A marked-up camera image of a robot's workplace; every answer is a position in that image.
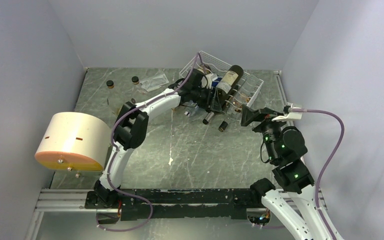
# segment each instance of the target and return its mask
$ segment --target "wine bottle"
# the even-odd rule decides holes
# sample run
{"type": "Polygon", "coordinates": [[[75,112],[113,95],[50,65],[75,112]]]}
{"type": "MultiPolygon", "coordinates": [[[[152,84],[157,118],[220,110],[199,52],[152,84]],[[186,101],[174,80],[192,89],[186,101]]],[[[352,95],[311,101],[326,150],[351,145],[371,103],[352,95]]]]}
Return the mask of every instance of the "wine bottle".
{"type": "Polygon", "coordinates": [[[210,108],[211,111],[209,111],[207,116],[202,120],[202,123],[207,125],[216,113],[223,112],[227,105],[226,100],[230,98],[230,95],[233,96],[235,94],[235,90],[238,90],[236,86],[243,75],[244,70],[242,67],[233,65],[229,68],[217,86],[215,86],[214,97],[210,108]]]}

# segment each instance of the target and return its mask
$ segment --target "white wall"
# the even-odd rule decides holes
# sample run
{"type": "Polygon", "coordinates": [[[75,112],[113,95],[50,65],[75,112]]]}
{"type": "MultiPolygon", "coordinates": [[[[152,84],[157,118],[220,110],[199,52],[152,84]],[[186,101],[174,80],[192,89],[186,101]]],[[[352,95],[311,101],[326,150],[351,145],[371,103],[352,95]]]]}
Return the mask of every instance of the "white wall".
{"type": "Polygon", "coordinates": [[[0,240],[24,239],[52,176],[34,154],[52,115],[73,110],[83,76],[47,0],[0,0],[0,240]]]}
{"type": "Polygon", "coordinates": [[[49,0],[87,67],[182,68],[199,50],[280,70],[318,0],[49,0]]]}
{"type": "MultiPolygon", "coordinates": [[[[320,0],[285,67],[288,100],[338,114],[345,137],[321,181],[346,239],[384,239],[384,0],[320,0]]],[[[330,117],[296,123],[317,176],[339,136],[330,117]]]]}

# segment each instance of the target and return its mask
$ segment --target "bottle label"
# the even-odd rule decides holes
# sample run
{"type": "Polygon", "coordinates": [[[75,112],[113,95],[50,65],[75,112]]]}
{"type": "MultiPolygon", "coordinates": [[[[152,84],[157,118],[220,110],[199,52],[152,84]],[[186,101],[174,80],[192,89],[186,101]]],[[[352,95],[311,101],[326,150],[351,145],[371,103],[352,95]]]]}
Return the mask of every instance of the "bottle label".
{"type": "Polygon", "coordinates": [[[232,89],[232,85],[235,80],[238,78],[238,74],[234,71],[227,71],[226,75],[221,79],[221,81],[217,84],[217,88],[223,90],[226,94],[232,89]]]}

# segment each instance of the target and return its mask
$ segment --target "wire basket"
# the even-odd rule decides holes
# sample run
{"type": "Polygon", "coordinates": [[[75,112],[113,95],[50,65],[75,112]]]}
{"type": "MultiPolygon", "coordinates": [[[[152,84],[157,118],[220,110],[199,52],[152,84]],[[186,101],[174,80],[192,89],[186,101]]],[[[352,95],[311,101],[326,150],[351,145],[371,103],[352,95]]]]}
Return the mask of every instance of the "wire basket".
{"type": "MultiPolygon", "coordinates": [[[[199,51],[199,54],[202,57],[202,62],[205,65],[208,65],[211,68],[211,72],[217,74],[219,77],[223,77],[232,66],[204,51],[199,51]]],[[[194,59],[192,58],[192,60],[190,60],[190,62],[179,72],[180,78],[185,78],[188,75],[188,72],[192,69],[193,63],[194,59]]],[[[201,65],[201,61],[197,60],[196,64],[201,65]]],[[[230,95],[230,98],[227,101],[228,106],[225,110],[225,114],[230,118],[239,119],[241,117],[240,113],[242,112],[242,105],[245,104],[248,107],[251,107],[256,100],[263,83],[264,81],[255,75],[249,74],[246,71],[243,72],[242,78],[237,83],[237,85],[239,85],[239,90],[234,95],[230,95]]]]}

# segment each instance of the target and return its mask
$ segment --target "black cap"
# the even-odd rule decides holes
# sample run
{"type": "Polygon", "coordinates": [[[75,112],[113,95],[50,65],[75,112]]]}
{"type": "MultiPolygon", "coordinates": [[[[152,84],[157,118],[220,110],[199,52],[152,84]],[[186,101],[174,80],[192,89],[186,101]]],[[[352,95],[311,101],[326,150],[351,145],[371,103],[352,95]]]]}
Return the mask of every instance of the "black cap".
{"type": "Polygon", "coordinates": [[[220,132],[224,132],[225,131],[225,129],[228,127],[228,123],[226,122],[226,121],[223,121],[221,124],[220,124],[220,126],[218,127],[218,130],[220,131],[220,132]]]}
{"type": "Polygon", "coordinates": [[[132,81],[134,84],[137,84],[137,83],[139,83],[139,77],[137,77],[137,76],[133,76],[133,77],[131,78],[131,81],[132,81]]]}
{"type": "Polygon", "coordinates": [[[114,82],[112,80],[108,80],[108,81],[106,81],[106,86],[112,87],[112,86],[114,86],[114,82]]]}

